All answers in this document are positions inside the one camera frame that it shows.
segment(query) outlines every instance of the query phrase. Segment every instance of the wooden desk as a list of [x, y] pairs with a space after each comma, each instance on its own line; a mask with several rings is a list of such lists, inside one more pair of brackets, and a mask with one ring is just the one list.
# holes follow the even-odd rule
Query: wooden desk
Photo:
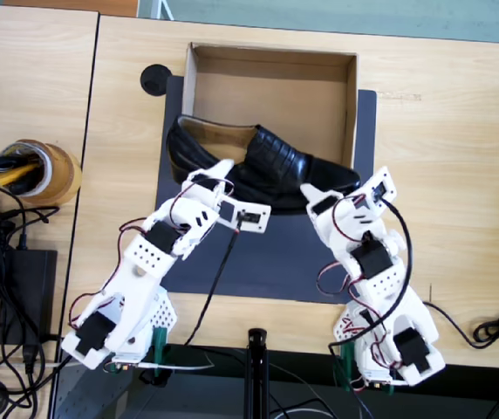
[[[143, 92], [140, 74], [159, 63], [182, 75], [190, 41], [357, 52], [360, 88], [379, 94], [376, 167], [389, 166], [399, 189], [414, 289], [424, 299], [431, 290], [468, 331], [499, 316], [499, 45], [120, 17], [99, 25], [67, 308], [113, 270], [118, 226], [154, 210], [165, 99]], [[180, 318], [171, 340], [183, 342], [205, 296], [171, 298]], [[259, 326], [270, 349], [326, 353], [342, 309], [216, 296], [194, 343], [244, 347]], [[447, 363], [499, 367], [499, 343], [475, 351], [434, 318]]]
[[[0, 150], [29, 138], [81, 157], [97, 21], [92, 12], [0, 7]], [[3, 209], [16, 206], [6, 199], [2, 204]], [[35, 224], [27, 234], [30, 249], [58, 251], [52, 333], [59, 329], [74, 215], [75, 199], [49, 224]], [[55, 343], [45, 344], [44, 351], [53, 360]], [[19, 362], [20, 352], [15, 358]], [[8, 368], [0, 367], [0, 379], [17, 388], [10, 377]], [[46, 386], [38, 397], [38, 417], [47, 416], [49, 396]], [[11, 417], [30, 415], [17, 409]]]

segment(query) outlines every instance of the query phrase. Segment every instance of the power adapter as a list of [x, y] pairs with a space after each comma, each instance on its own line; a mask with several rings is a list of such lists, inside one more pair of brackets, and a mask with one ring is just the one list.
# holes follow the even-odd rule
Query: power adapter
[[[5, 286], [11, 301], [34, 326], [33, 330], [4, 302], [0, 311], [0, 344], [37, 345], [49, 339], [56, 282], [57, 251], [11, 250], [6, 254]], [[22, 340], [21, 321], [25, 325]]]

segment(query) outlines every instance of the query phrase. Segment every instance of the dark gray mat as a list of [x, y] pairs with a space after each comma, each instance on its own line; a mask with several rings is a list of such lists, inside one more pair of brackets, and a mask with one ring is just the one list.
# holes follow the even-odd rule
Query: dark gray mat
[[[181, 113], [182, 87], [182, 77], [168, 79], [157, 207], [180, 192], [180, 185], [172, 180], [165, 145], [168, 129]], [[360, 90], [354, 161], [363, 180], [373, 174], [376, 108], [376, 92]], [[171, 292], [207, 294], [231, 235], [232, 230], [216, 225], [186, 261], [174, 265], [162, 280], [162, 286]], [[319, 240], [308, 216], [272, 216], [264, 234], [240, 234], [216, 293], [318, 303], [345, 302], [346, 296], [327, 297], [315, 285], [318, 271], [332, 260], [331, 252]], [[322, 278], [322, 285], [334, 291], [344, 277], [342, 269], [335, 269]]]

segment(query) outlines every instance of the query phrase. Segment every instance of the tape roll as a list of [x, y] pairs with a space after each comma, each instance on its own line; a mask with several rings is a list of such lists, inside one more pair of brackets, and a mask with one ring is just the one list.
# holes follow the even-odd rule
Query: tape roll
[[24, 202], [35, 206], [61, 205], [70, 201], [82, 181], [81, 167], [74, 155], [53, 144], [35, 140], [19, 140], [8, 146], [0, 155], [28, 155], [40, 157], [44, 176], [29, 192], [20, 195]]

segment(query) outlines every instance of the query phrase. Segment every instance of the white robotic arm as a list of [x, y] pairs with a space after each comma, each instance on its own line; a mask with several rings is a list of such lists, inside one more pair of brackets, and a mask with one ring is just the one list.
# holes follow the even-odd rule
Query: white robotic arm
[[[397, 189], [382, 168], [349, 196], [302, 185], [306, 209], [321, 241], [347, 272], [352, 301], [333, 328], [338, 342], [371, 326], [395, 304], [407, 275], [399, 257], [406, 244], [397, 231], [387, 231], [380, 216]], [[380, 325], [359, 337], [354, 358], [365, 384], [413, 386], [445, 367], [432, 345], [438, 332], [427, 308], [408, 286], [401, 302]], [[396, 380], [395, 373], [403, 380]]]
[[[113, 362], [138, 364], [151, 346], [153, 330], [169, 332], [177, 321], [162, 278], [178, 258], [185, 260], [217, 224], [240, 231], [265, 232], [270, 207], [229, 197], [226, 175], [234, 162], [220, 161], [197, 170], [181, 185], [181, 193], [149, 216], [129, 244], [111, 278], [72, 321], [74, 330], [62, 348], [90, 369], [109, 354]], [[221, 205], [232, 205], [232, 216], [220, 216]]]
[[[232, 161], [197, 170], [181, 185], [181, 193], [144, 220], [116, 272], [72, 320], [74, 330], [62, 348], [90, 369], [107, 356], [119, 364], [139, 364], [151, 346], [156, 327], [174, 327], [177, 316], [161, 280], [178, 258], [187, 258], [217, 224], [263, 233], [270, 207], [229, 197], [225, 179]], [[302, 185], [308, 215], [322, 242], [347, 272], [353, 301], [333, 332], [337, 341], [361, 333], [394, 305], [403, 289], [406, 268], [399, 252], [406, 245], [379, 218], [397, 192], [386, 168], [362, 188], [343, 196]], [[221, 205], [233, 207], [230, 219]], [[359, 298], [352, 293], [355, 288]], [[355, 342], [355, 360], [366, 383], [414, 385], [445, 364], [432, 346], [438, 339], [434, 322], [412, 288], [382, 324]], [[396, 371], [403, 380], [396, 380]]]

